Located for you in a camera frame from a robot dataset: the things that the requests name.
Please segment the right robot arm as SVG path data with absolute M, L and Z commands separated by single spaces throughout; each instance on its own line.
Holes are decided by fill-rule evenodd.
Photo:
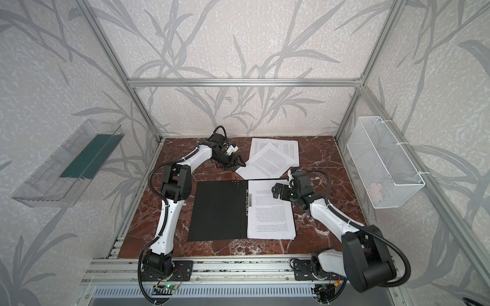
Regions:
M 342 243 L 341 251 L 314 252 L 309 274 L 320 281 L 336 274 L 360 293 L 404 284 L 411 267 L 401 250 L 385 239 L 376 226 L 365 226 L 337 209 L 330 201 L 331 180 L 324 193 L 315 192 L 309 174 L 298 169 L 289 171 L 288 183 L 277 183 L 271 189 L 275 199 L 297 205 Z

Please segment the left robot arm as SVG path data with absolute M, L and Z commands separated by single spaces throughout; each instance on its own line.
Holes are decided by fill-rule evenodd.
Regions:
M 238 146 L 227 137 L 223 126 L 218 126 L 211 136 L 198 142 L 194 150 L 175 161 L 155 166 L 148 177 L 148 187 L 162 204 L 160 219 L 154 238 L 139 254 L 139 269 L 150 270 L 163 277 L 174 271 L 172 253 L 174 235 L 180 211 L 192 191 L 192 174 L 201 164 L 212 160 L 224 171 L 245 167 L 237 153 Z

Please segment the printed sheet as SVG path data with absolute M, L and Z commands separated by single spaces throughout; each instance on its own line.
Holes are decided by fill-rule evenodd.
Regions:
M 294 159 L 268 143 L 236 173 L 244 180 L 279 179 L 294 164 Z
M 271 191 L 285 180 L 249 181 L 248 193 L 253 193 L 252 208 L 248 209 L 248 239 L 293 240 L 296 227 L 289 201 L 274 199 Z
M 253 138 L 251 141 L 251 149 L 249 158 L 252 158 L 258 151 L 260 151 L 267 144 L 273 144 L 282 153 L 288 155 L 294 160 L 293 167 L 300 166 L 299 159 L 299 143 L 297 140 L 278 140 L 271 138 Z

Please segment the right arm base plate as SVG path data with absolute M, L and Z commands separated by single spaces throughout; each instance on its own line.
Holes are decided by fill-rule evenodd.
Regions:
M 289 261 L 290 268 L 293 271 L 294 279 L 296 281 L 322 281 L 325 278 L 320 279 L 313 273 L 310 260 L 300 260 L 298 258 L 292 258 Z

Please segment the folder white cover black inside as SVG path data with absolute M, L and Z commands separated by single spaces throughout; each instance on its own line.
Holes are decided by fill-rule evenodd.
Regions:
M 193 204 L 188 241 L 246 239 L 248 182 L 199 182 Z

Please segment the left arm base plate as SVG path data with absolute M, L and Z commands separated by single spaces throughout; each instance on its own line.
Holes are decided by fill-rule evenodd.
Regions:
M 191 260 L 173 261 L 173 269 L 169 275 L 163 278 L 168 282 L 189 282 L 193 271 L 194 262 Z

